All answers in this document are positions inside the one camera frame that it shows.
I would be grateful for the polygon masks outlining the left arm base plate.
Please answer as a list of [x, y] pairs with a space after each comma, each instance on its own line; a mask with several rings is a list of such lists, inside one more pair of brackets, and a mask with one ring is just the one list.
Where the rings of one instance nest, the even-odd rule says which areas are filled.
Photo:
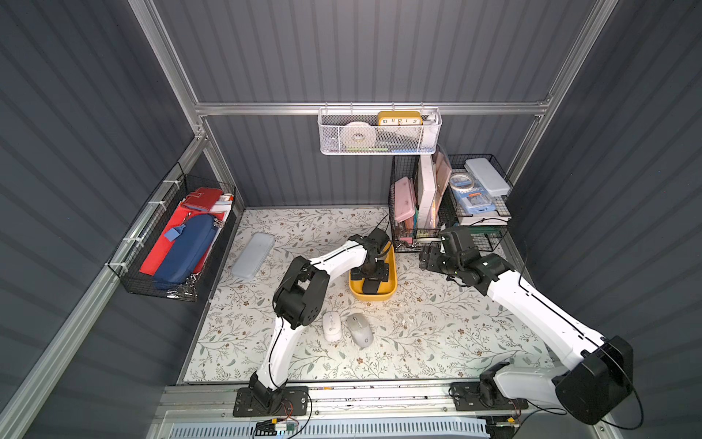
[[305, 386], [285, 386], [272, 393], [241, 388], [237, 391], [232, 415], [235, 418], [297, 417], [307, 414], [309, 404], [309, 388]]

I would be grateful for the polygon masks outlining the white upright box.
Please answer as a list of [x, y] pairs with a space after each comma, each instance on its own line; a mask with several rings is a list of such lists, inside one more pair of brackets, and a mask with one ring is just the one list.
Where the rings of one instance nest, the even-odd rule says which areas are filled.
[[421, 229], [434, 229], [436, 178], [433, 160], [430, 155], [421, 155], [417, 174], [417, 224]]

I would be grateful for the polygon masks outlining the aluminium front rail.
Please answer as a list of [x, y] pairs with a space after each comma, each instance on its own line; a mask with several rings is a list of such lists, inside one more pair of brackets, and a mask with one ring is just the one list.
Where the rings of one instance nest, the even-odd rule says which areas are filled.
[[[300, 422], [331, 419], [406, 418], [471, 416], [527, 421], [568, 421], [575, 419], [563, 410], [544, 402], [491, 400], [479, 394], [477, 380], [370, 380], [369, 382], [295, 382], [305, 387], [307, 396], [288, 404], [290, 410], [305, 410], [294, 415]], [[182, 385], [164, 389], [151, 422], [152, 431], [168, 424], [224, 423], [262, 421], [269, 414], [257, 415], [249, 407], [245, 415], [235, 415], [244, 384]]]

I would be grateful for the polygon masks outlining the blue pouch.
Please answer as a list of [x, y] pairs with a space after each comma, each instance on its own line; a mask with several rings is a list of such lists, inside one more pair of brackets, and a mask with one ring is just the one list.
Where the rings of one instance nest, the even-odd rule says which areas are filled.
[[182, 285], [212, 245], [218, 229], [213, 215], [203, 214], [190, 218], [183, 227], [184, 233], [175, 240], [153, 275], [155, 288], [167, 290]]

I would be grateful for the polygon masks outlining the white tape roll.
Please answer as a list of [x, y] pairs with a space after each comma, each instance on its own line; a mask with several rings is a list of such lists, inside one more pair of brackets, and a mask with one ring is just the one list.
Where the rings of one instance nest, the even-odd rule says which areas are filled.
[[351, 122], [340, 129], [341, 145], [347, 149], [373, 148], [377, 140], [377, 128], [366, 122]]

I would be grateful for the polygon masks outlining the white mesh hanging basket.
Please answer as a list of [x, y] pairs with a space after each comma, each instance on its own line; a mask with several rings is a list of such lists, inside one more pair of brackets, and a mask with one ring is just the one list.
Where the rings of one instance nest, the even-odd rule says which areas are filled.
[[[383, 111], [418, 111], [421, 126], [378, 126]], [[377, 128], [376, 146], [347, 149], [341, 145], [340, 129], [351, 122], [366, 122]], [[325, 106], [317, 113], [320, 150], [325, 155], [431, 155], [435, 152], [442, 129], [442, 115], [434, 107]]]

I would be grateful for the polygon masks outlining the white case on organizer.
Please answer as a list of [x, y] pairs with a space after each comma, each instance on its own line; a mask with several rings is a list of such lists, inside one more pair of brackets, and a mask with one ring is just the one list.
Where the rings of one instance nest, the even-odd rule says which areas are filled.
[[509, 195], [511, 187], [488, 159], [483, 157], [466, 159], [464, 167], [477, 178], [491, 197], [499, 198]]

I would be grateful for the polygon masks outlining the small white mouse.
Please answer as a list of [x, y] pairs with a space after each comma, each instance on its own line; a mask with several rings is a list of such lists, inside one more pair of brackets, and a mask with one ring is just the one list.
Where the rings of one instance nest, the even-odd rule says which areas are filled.
[[338, 312], [330, 311], [323, 315], [323, 334], [329, 343], [338, 343], [343, 338], [343, 327]]

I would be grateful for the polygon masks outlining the pink pencil case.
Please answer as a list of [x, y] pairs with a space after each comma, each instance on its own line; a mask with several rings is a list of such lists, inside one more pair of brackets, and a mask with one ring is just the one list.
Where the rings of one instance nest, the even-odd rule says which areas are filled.
[[414, 186], [409, 177], [402, 177], [393, 184], [394, 221], [402, 223], [413, 219], [416, 211]]

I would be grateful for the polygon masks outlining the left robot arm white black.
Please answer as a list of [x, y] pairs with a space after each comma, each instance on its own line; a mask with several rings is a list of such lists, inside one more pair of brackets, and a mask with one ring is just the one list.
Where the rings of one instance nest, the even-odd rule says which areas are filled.
[[367, 236], [352, 235], [328, 254], [292, 260], [272, 298], [272, 342], [249, 381], [249, 390], [258, 404], [276, 409], [283, 400], [294, 349], [303, 330], [320, 315], [332, 281], [348, 274], [363, 296], [387, 296], [397, 289], [392, 260], [390, 237], [378, 227]]

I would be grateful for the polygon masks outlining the grey mouse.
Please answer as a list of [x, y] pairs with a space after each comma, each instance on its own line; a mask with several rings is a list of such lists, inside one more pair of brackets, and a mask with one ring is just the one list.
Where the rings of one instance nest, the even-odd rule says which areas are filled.
[[372, 345], [374, 335], [371, 325], [361, 313], [354, 313], [347, 317], [347, 328], [352, 340], [360, 349], [366, 349]]

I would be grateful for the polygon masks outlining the yellow clock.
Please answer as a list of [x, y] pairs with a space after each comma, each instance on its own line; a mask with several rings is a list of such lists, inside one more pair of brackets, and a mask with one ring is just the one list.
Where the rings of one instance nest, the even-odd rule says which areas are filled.
[[418, 111], [383, 111], [378, 113], [378, 126], [421, 126], [422, 115]]

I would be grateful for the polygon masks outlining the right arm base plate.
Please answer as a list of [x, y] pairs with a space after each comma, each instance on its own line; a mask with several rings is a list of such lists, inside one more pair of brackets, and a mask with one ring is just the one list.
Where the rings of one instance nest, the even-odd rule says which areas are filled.
[[512, 410], [520, 413], [528, 409], [526, 400], [508, 399], [489, 383], [454, 382], [448, 393], [459, 412]]

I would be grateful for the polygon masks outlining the black mouse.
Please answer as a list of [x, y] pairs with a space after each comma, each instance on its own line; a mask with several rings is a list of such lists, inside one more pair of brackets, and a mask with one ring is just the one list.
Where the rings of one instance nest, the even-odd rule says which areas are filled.
[[380, 280], [365, 279], [362, 285], [362, 294], [365, 294], [366, 296], [374, 296], [375, 294], [378, 294], [378, 289], [380, 289], [381, 284], [382, 281]]

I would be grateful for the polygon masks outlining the red folder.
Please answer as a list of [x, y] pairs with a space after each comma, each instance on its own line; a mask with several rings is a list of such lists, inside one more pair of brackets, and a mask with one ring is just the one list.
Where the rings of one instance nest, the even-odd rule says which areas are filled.
[[156, 240], [151, 252], [142, 263], [139, 272], [155, 275], [166, 255], [171, 250], [175, 240], [184, 232], [183, 227], [191, 217], [213, 213], [215, 204], [224, 196], [226, 201], [231, 201], [230, 195], [225, 195], [218, 188], [198, 188], [190, 192], [180, 201], [175, 212], [170, 217], [166, 227]]

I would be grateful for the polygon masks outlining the pink upright folder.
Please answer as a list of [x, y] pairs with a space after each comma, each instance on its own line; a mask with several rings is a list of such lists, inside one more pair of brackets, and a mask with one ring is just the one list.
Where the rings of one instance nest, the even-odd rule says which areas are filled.
[[436, 183], [435, 206], [438, 209], [442, 204], [444, 192], [446, 188], [449, 187], [449, 181], [453, 172], [449, 157], [440, 145], [436, 146], [436, 150], [433, 155], [433, 164]]

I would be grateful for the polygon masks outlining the blue packaged tape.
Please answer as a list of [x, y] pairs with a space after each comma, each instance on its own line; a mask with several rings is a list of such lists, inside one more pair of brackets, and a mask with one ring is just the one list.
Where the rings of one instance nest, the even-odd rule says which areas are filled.
[[468, 172], [455, 172], [449, 179], [453, 197], [461, 210], [471, 216], [495, 211], [497, 206], [479, 181]]

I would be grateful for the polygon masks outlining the light blue pencil case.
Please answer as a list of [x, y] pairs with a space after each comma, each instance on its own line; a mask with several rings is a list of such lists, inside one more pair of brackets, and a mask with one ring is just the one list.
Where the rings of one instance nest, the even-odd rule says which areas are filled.
[[274, 243], [273, 235], [256, 232], [232, 265], [232, 276], [244, 282], [252, 281], [263, 266]]

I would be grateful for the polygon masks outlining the yellow storage box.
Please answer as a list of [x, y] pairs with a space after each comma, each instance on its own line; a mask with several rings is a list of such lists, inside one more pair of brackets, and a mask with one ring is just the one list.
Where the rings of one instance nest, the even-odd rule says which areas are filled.
[[376, 270], [371, 277], [365, 277], [360, 268], [349, 274], [349, 288], [356, 299], [365, 302], [387, 301], [398, 289], [397, 262], [392, 243], [388, 251], [376, 261]]

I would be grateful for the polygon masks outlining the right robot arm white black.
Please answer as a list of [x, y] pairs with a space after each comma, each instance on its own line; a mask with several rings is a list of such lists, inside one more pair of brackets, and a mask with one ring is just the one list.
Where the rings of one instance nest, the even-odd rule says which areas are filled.
[[559, 361], [546, 369], [501, 361], [479, 378], [485, 402], [527, 400], [563, 409], [594, 425], [635, 395], [634, 350], [623, 338], [606, 338], [569, 315], [497, 254], [480, 254], [466, 226], [443, 230], [419, 255], [420, 268], [473, 287], [527, 325]]

